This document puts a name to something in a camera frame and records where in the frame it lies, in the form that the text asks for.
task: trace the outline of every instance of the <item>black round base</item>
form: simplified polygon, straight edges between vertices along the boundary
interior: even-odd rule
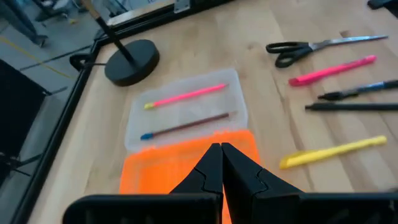
[[[125,48],[134,58],[133,65],[118,50],[105,66],[106,78],[117,86],[129,86],[145,79],[160,59],[159,51],[150,40],[135,40],[125,45]]]

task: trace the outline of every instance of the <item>wooden tabletop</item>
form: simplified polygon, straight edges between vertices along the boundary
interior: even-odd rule
[[[266,44],[347,35],[381,35],[373,42],[339,45],[315,52],[285,69]],[[94,67],[30,223],[59,223],[74,200],[89,194],[116,194],[131,103],[145,90],[203,73],[234,67],[256,137],[261,165],[306,192],[365,192],[398,186],[398,113],[315,113],[304,106],[316,96],[398,77],[398,22],[386,9],[370,10],[365,0],[245,0],[148,30],[123,40],[152,40],[160,62],[145,80],[117,87]],[[97,62],[116,51],[102,48]],[[292,88],[287,80],[314,70],[377,55],[357,68],[311,86]],[[371,93],[355,102],[395,102],[398,91]],[[385,146],[353,152],[293,169],[280,170],[282,157],[299,150],[336,146],[385,135]]]

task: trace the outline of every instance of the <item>clear plastic box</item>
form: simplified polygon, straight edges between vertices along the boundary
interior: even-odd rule
[[[219,84],[228,84],[222,90],[206,93],[167,105],[144,109],[146,103],[163,100]],[[191,128],[173,131],[156,136],[154,139],[141,140],[145,133],[160,131],[223,113],[232,113],[229,118],[219,119]],[[129,152],[175,144],[181,141],[209,136],[220,131],[245,129],[248,125],[248,112],[244,103],[238,73],[235,69],[225,69],[186,78],[156,90],[142,93],[133,102],[126,128],[124,145]]]

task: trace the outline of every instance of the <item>blue pencil tip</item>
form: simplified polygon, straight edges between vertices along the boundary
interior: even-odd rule
[[[154,138],[154,134],[152,133],[146,133],[141,136],[141,140],[150,140],[152,138]]]

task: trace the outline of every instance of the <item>pink pencil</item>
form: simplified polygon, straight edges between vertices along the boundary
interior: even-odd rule
[[[337,65],[334,67],[326,68],[326,69],[323,69],[320,71],[302,75],[297,78],[291,78],[289,80],[289,84],[292,86],[308,85],[310,83],[313,83],[313,82],[320,80],[322,78],[325,78],[327,76],[335,75],[340,72],[345,72],[345,71],[351,70],[353,68],[367,65],[369,63],[374,62],[376,59],[377,59],[377,57],[375,55],[368,55],[365,58],[361,58],[361,59],[355,60],[353,62],[348,62],[348,63],[344,63],[344,64]]]
[[[144,109],[151,109],[151,108],[154,108],[156,106],[164,105],[164,104],[167,104],[167,103],[172,103],[172,102],[175,102],[175,101],[184,100],[184,99],[191,98],[191,97],[194,97],[194,96],[200,96],[200,95],[203,95],[203,94],[206,94],[206,93],[211,93],[213,91],[220,90],[220,89],[222,89],[222,88],[224,88],[226,86],[227,86],[227,84],[219,84],[217,86],[203,88],[203,89],[196,90],[196,91],[193,91],[193,92],[190,92],[190,93],[185,93],[185,94],[181,94],[181,95],[178,95],[178,96],[173,96],[173,97],[171,97],[169,99],[159,100],[159,101],[156,101],[154,103],[146,103],[145,106],[144,106]]]

